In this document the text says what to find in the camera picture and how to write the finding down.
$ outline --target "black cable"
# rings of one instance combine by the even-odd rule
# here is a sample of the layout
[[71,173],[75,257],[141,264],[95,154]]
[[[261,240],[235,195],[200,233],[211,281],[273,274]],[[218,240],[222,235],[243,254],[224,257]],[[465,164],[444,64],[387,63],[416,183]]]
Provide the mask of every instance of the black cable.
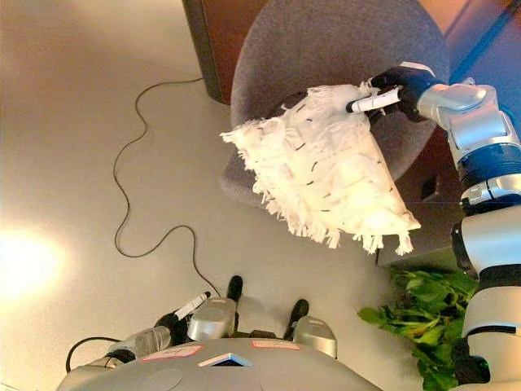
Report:
[[8,385],[8,384],[5,384],[5,383],[0,383],[0,385],[4,385],[8,389],[14,389],[15,391],[21,391],[21,389],[17,389],[16,387],[13,387],[12,385]]
[[123,228],[126,224],[126,222],[129,220],[129,215],[130,215],[130,199],[129,199],[129,196],[127,195],[125,189],[123,188],[123,186],[121,185],[118,177],[117,177],[117,173],[116,173],[116,167],[117,167],[117,163],[121,157],[121,155],[123,154],[123,152],[128,148],[130,147],[132,144],[138,142],[139,140],[141,140],[142,138],[145,137],[145,135],[147,135],[148,133],[148,129],[149,129],[149,125],[148,125],[148,122],[147,120],[145,120],[145,117],[141,114],[141,112],[139,111],[139,101],[141,100],[141,97],[148,91],[150,90],[153,90],[154,88],[156,87],[159,87],[159,86],[167,86],[167,85],[176,85],[176,84],[187,84],[187,83],[194,83],[196,81],[200,81],[200,80],[203,80],[202,77],[198,78],[198,79],[192,79],[192,80],[185,80],[185,81],[164,81],[164,82],[161,82],[161,83],[157,83],[157,84],[154,84],[153,86],[149,86],[147,87],[145,90],[141,91],[139,93],[139,95],[136,97],[135,101],[134,101],[134,109],[136,111],[136,113],[138,114],[139,116],[139,119],[141,120],[141,122],[144,124],[145,126],[145,129],[144,131],[135,139],[133,139],[132,141],[126,143],[120,150],[120,152],[117,154],[116,156],[116,159],[114,160],[114,165],[112,166],[112,176],[114,178],[114,182],[116,182],[116,185],[120,188],[121,190],[121,193],[123,194],[124,198],[125,198],[125,202],[127,204],[127,210],[126,210],[126,214],[125,214],[125,217],[123,218],[123,221],[121,222],[121,224],[118,226],[117,230],[116,230],[116,234],[114,235],[114,245],[116,246],[116,250],[118,251],[118,253],[120,253],[121,255],[125,256],[125,257],[129,257],[129,258],[141,258],[141,257],[145,257],[146,255],[150,254],[150,253],[153,253],[165,240],[166,238],[172,233],[174,232],[175,230],[179,229],[179,228],[186,228],[188,231],[190,231],[190,233],[192,234],[192,237],[193,237],[193,243],[194,243],[194,246],[193,246],[193,251],[192,251],[192,264],[194,266],[194,269],[195,269],[195,272],[197,273],[197,275],[203,279],[210,287],[212,287],[212,289],[215,291],[215,293],[221,297],[221,294],[219,293],[219,291],[217,291],[217,289],[215,288],[215,286],[206,278],[203,276],[203,274],[199,271],[199,267],[197,266],[197,262],[195,260],[195,250],[196,250],[196,247],[197,247],[197,239],[196,239],[196,235],[195,235],[195,231],[192,227],[190,226],[187,226],[187,225],[184,225],[184,224],[181,224],[181,225],[178,225],[178,226],[175,226],[174,228],[171,228],[170,230],[168,230],[168,232],[166,234],[164,234],[164,236],[161,238],[161,240],[154,246],[152,247],[150,250],[144,252],[143,254],[138,254],[138,255],[132,255],[132,254],[128,254],[126,253],[125,251],[123,251],[121,249],[121,246],[119,245],[119,242],[120,242],[120,235],[121,235],[121,232],[123,231]]
[[71,371],[71,358],[72,358],[72,354],[74,353],[74,350],[76,350],[76,348],[78,346],[83,345],[84,343],[86,343],[90,340],[108,340],[109,342],[120,342],[120,340],[116,340],[114,338],[109,338],[107,336],[90,336],[89,338],[80,340],[68,351],[67,359],[65,360],[65,371],[67,371],[67,373],[69,373]]

